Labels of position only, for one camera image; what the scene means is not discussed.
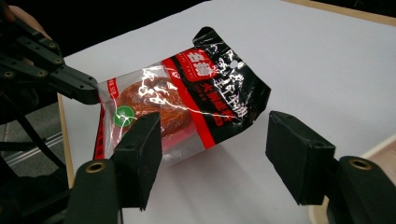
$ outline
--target plastic food packaging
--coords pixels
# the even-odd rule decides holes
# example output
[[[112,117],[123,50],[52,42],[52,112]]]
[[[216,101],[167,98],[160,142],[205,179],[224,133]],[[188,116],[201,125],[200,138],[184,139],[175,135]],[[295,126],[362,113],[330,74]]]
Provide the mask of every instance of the plastic food packaging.
[[[134,121],[160,112],[161,167],[210,149],[253,124],[271,89],[210,27],[194,47],[98,84],[101,116],[93,153],[108,159]]]

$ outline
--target brown food item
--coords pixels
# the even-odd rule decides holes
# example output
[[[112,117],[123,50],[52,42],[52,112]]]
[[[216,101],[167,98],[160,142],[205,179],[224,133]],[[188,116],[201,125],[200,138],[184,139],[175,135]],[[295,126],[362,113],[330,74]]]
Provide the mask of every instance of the brown food item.
[[[190,112],[169,77],[147,78],[132,84],[117,99],[117,106],[122,105],[134,110],[134,120],[159,111],[162,137],[176,133],[191,121]]]

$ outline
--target red and black package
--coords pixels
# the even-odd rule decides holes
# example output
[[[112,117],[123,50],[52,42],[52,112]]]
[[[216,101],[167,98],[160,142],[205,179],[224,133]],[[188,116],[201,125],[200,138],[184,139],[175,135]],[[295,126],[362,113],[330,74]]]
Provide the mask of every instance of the red and black package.
[[[253,124],[271,89],[210,27],[194,47],[99,83],[101,118],[94,159],[109,158],[134,121],[160,112],[162,165],[186,159]]]

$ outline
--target tabletop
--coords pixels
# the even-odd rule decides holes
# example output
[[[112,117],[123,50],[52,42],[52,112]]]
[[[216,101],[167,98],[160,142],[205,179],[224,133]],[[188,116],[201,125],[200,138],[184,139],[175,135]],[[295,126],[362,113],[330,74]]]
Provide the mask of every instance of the tabletop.
[[[359,156],[396,133],[396,27],[292,3],[213,0],[65,58],[104,82],[193,47],[210,26],[271,89],[254,124],[159,171],[124,223],[310,223],[265,156],[268,114],[292,114]],[[60,96],[73,173],[92,159],[99,105]]]

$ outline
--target green circular logo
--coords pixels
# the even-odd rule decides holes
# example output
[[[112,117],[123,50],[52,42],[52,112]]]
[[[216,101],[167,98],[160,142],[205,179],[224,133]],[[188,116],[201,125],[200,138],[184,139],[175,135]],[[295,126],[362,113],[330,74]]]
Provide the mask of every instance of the green circular logo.
[[[113,121],[119,127],[128,126],[134,121],[134,111],[128,105],[122,105],[114,112]]]

